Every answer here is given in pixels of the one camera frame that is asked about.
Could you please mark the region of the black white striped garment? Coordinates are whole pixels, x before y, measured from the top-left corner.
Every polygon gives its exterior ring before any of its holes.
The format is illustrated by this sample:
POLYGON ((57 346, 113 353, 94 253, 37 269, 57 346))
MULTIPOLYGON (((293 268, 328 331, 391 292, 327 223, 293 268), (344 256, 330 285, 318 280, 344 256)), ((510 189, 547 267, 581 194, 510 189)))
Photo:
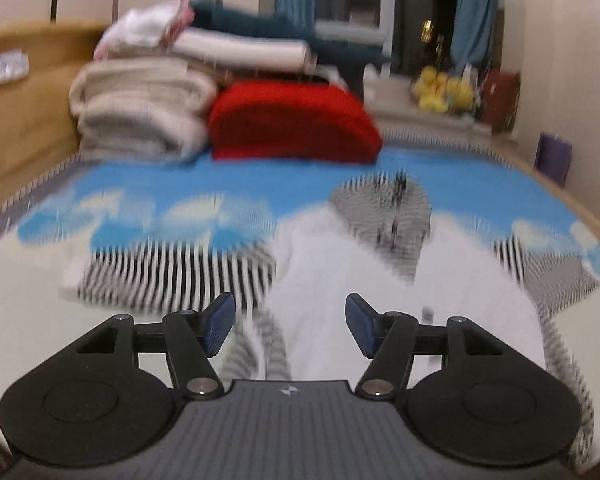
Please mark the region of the black white striped garment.
POLYGON ((594 408, 555 318, 600 282, 573 252, 493 238, 480 221, 434 211, 405 174, 340 183, 325 203, 279 221, 266 242, 219 249, 146 240, 93 252, 76 283, 90 304, 167 314, 228 292, 237 320, 220 357, 237 379, 355 382, 364 361, 344 324, 352 292, 420 322, 465 315, 564 382, 582 410, 570 462, 591 457, 594 408))

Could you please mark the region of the wooden bed frame edge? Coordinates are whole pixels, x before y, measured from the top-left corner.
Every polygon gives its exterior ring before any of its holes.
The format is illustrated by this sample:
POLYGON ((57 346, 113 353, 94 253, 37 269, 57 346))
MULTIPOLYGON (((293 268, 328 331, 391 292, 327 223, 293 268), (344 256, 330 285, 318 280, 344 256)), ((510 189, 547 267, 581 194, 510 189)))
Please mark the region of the wooden bed frame edge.
POLYGON ((568 207, 588 229, 600 240, 600 219, 596 217, 588 208, 579 203, 569 192, 555 184, 548 177, 543 176, 538 170, 535 170, 528 162, 525 162, 514 150, 507 144, 493 144, 492 150, 501 155, 506 162, 509 162, 517 170, 528 174, 536 182, 542 185, 550 194, 560 200, 568 207))

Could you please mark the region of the dark teal garment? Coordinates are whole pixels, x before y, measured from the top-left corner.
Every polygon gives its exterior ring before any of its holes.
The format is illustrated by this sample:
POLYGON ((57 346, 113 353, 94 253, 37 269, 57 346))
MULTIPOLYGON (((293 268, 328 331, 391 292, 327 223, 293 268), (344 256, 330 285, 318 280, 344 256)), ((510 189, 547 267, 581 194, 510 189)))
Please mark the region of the dark teal garment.
POLYGON ((302 40, 316 56, 318 65, 335 66, 349 90, 364 100, 363 74, 367 65, 376 70, 392 59, 371 47, 345 44, 320 38, 312 28, 295 25, 283 16, 252 14, 223 6, 221 0, 189 0, 194 11, 193 25, 236 36, 261 39, 302 40))

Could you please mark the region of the white folded towel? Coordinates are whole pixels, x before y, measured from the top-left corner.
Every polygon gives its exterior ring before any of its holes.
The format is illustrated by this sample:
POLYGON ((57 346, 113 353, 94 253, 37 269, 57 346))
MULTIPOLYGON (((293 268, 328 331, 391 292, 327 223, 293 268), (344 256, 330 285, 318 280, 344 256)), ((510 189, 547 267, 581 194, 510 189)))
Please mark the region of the white folded towel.
POLYGON ((302 40, 248 38, 193 27, 178 36, 172 52, 227 68, 273 72, 300 73, 316 64, 302 40))

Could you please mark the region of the white pink cloth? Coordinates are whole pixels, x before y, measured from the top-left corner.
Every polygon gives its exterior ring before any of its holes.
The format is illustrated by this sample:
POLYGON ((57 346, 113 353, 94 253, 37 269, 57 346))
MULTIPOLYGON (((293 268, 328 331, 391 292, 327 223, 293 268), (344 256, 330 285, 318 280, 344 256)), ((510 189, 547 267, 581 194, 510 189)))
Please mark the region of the white pink cloth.
POLYGON ((93 58, 103 60, 121 47, 170 48, 194 17, 189 0, 169 0, 146 9, 129 10, 104 31, 93 58))

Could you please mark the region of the blue curtain right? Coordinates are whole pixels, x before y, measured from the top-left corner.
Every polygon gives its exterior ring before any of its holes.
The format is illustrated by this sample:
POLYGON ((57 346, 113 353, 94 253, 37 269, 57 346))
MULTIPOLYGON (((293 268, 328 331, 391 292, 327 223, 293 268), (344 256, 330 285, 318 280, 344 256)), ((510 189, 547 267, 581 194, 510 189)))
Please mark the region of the blue curtain right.
POLYGON ((458 72, 466 64, 478 66, 491 44, 498 0, 456 0, 451 60, 458 72))

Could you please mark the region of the red bag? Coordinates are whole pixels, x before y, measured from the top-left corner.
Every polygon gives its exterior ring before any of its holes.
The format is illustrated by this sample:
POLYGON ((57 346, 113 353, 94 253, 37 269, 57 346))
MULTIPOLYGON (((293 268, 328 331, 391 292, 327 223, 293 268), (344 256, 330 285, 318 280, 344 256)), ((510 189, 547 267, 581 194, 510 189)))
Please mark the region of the red bag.
POLYGON ((489 126, 493 133, 507 131, 515 120, 520 73, 492 68, 481 90, 483 107, 480 122, 489 126))

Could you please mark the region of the beige folded blanket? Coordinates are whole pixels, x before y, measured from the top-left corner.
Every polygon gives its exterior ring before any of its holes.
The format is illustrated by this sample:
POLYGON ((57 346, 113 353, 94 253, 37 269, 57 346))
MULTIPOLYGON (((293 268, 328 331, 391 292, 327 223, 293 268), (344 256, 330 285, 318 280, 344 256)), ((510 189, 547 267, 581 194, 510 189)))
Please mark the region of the beige folded blanket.
POLYGON ((118 58, 86 64, 68 101, 84 157, 165 165, 206 149, 217 96, 216 83, 183 60, 118 58))

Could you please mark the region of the wooden headboard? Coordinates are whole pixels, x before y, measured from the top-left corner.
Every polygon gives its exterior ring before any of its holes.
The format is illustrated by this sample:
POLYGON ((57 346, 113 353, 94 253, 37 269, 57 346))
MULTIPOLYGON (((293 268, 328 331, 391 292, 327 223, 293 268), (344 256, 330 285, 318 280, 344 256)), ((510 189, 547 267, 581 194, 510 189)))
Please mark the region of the wooden headboard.
POLYGON ((0 84, 0 206, 78 150, 68 92, 105 28, 86 21, 0 23, 0 53, 20 50, 30 62, 27 78, 0 84))

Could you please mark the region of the purple box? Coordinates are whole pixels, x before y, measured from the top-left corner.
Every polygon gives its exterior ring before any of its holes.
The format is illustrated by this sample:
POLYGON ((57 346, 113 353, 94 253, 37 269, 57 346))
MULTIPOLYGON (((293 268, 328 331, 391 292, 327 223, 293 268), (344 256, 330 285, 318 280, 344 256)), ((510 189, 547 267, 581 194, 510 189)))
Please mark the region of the purple box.
POLYGON ((572 145, 569 142, 556 134, 540 134, 534 161, 535 170, 563 188, 571 159, 572 145))

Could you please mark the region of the red folded blanket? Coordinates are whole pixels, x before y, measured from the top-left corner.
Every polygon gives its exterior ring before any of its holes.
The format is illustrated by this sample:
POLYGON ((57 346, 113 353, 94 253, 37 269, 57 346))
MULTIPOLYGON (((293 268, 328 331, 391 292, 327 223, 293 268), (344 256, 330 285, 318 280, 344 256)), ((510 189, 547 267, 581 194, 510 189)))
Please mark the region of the red folded blanket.
POLYGON ((215 159, 372 164, 382 148, 380 133, 362 102, 331 84, 234 84, 213 104, 208 129, 215 159))

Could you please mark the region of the blue white patterned bedsheet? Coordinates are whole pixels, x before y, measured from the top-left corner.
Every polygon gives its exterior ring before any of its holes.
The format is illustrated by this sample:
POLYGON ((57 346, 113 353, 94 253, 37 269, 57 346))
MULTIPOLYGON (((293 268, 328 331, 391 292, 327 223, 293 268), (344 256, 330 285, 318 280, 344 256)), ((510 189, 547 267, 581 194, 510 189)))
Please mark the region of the blue white patterned bedsheet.
MULTIPOLYGON (((497 240, 520 231, 532 248, 573 252, 600 282, 600 241, 559 200, 517 170, 452 148, 384 148, 371 165, 207 155, 181 166, 72 164, 0 212, 0 399, 111 315, 166 315, 83 301, 76 283, 93 252, 146 240, 266 242, 280 220, 325 203, 338 184, 395 172, 418 183, 434 211, 480 221, 497 240)), ((600 284, 555 322, 593 402, 592 454, 577 467, 588 470, 600 462, 600 284)))

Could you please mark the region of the yellow plush toy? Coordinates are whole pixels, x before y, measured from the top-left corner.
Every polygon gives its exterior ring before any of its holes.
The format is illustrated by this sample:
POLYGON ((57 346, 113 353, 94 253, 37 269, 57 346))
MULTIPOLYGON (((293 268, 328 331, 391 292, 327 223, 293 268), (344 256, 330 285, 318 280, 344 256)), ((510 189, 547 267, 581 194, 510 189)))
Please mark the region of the yellow plush toy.
POLYGON ((476 104, 476 90, 468 80, 434 66, 422 69, 411 85, 411 95, 420 110, 434 114, 469 113, 476 104))

